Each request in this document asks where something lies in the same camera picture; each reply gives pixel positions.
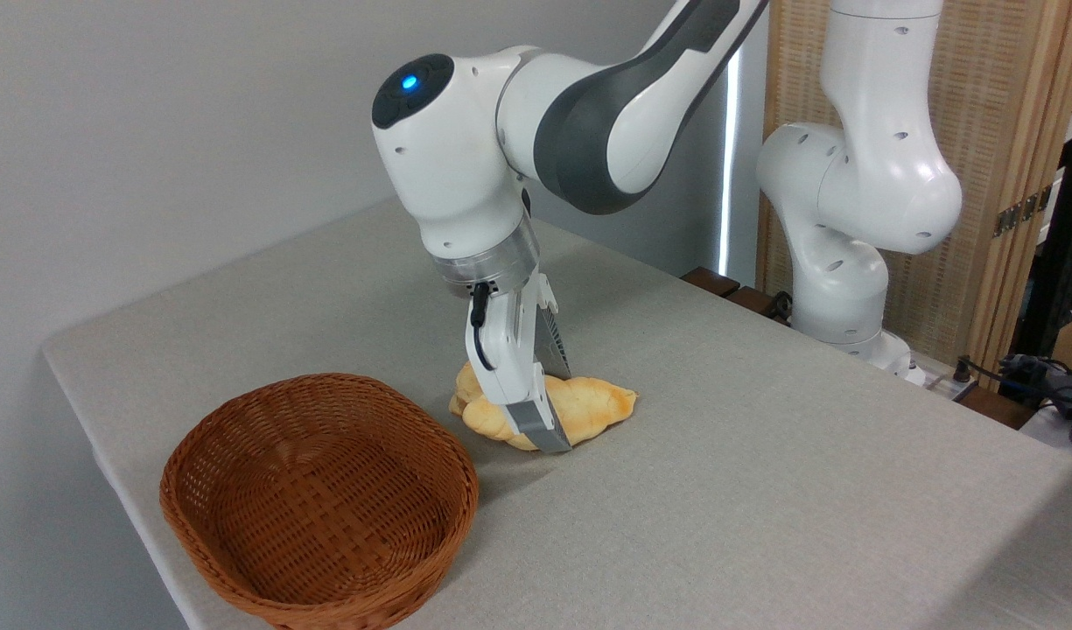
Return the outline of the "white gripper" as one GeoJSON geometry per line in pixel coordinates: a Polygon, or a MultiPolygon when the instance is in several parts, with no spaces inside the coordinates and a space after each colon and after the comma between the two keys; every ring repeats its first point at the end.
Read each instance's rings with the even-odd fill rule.
{"type": "Polygon", "coordinates": [[[467,289],[465,347],[480,389],[531,392],[527,400],[504,406],[515,434],[544,453],[571,451],[544,378],[544,373],[560,380],[572,377],[548,278],[531,274],[523,287],[509,292],[492,283],[468,284],[467,289]]]}

